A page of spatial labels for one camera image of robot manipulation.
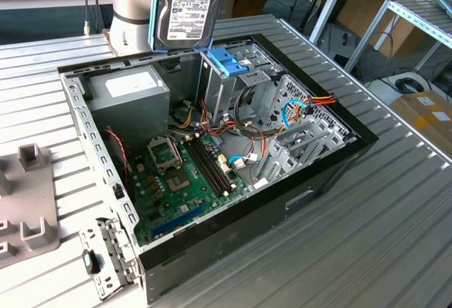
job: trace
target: slotted metal table surface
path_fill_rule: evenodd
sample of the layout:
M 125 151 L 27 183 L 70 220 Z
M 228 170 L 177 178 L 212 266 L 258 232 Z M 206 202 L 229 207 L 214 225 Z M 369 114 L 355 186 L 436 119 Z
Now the slotted metal table surface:
M 163 307 L 447 307 L 452 301 L 450 160 L 272 16 L 219 21 L 215 38 L 261 32 L 379 141 L 322 198 L 162 298 Z M 101 304 L 77 231 L 108 216 L 55 67 L 111 57 L 100 36 L 0 47 L 0 154 L 49 147 L 60 247 L 0 270 L 0 307 Z M 135 285 L 104 305 L 144 307 Z

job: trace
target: red wire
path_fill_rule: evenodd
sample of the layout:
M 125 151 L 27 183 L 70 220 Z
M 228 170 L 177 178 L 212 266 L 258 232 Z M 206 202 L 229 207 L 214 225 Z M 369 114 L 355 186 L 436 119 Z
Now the red wire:
M 122 145 L 122 141 L 121 141 L 121 139 L 120 139 L 113 131 L 111 131 L 111 130 L 109 130 L 109 129 L 105 129 L 105 131 L 106 131 L 107 133 L 109 133 L 110 135 L 112 135 L 112 136 L 116 139 L 116 141 L 117 141 L 118 144 L 119 144 L 119 147 L 121 148 L 122 157 L 123 157 L 123 159 L 124 159 L 124 169 L 125 169 L 125 172 L 126 172 L 127 181 L 129 181 L 129 171 L 127 170 L 127 157 L 126 157 L 126 151 L 124 150 L 124 146 Z

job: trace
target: metal rail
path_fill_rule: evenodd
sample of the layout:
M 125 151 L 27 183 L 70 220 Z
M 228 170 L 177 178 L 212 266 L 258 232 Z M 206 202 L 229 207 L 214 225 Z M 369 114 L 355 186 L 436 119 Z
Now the metal rail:
M 416 70 L 422 68 L 441 44 L 452 49 L 452 18 L 438 5 L 436 0 L 385 0 L 355 52 L 345 65 L 345 71 L 350 72 L 353 69 L 366 49 L 367 43 L 379 29 L 381 21 L 389 11 L 394 12 L 395 16 L 384 32 L 391 33 L 400 18 L 404 18 L 438 41 L 417 65 Z M 386 34 L 383 34 L 374 49 L 379 50 L 387 37 Z

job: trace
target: metal bracket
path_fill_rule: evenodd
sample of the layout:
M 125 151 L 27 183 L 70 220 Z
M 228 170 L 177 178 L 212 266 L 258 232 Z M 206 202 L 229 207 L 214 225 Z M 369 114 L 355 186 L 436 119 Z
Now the metal bracket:
M 140 268 L 126 231 L 117 218 L 96 220 L 79 232 L 83 261 L 101 300 L 140 276 Z

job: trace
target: sticker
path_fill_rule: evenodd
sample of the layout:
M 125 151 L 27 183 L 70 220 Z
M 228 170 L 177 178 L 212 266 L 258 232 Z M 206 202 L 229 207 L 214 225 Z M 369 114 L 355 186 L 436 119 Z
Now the sticker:
M 421 102 L 423 105 L 434 105 L 433 101 L 430 100 L 428 97 L 418 97 L 417 98 L 419 102 Z
M 168 40 L 200 40 L 210 0 L 172 0 Z
M 440 121 L 450 121 L 449 116 L 446 115 L 445 112 L 434 112 L 433 115 Z
M 113 78 L 105 82 L 105 86 L 112 97 L 119 97 L 154 88 L 157 86 L 157 83 L 148 72 L 143 72 Z

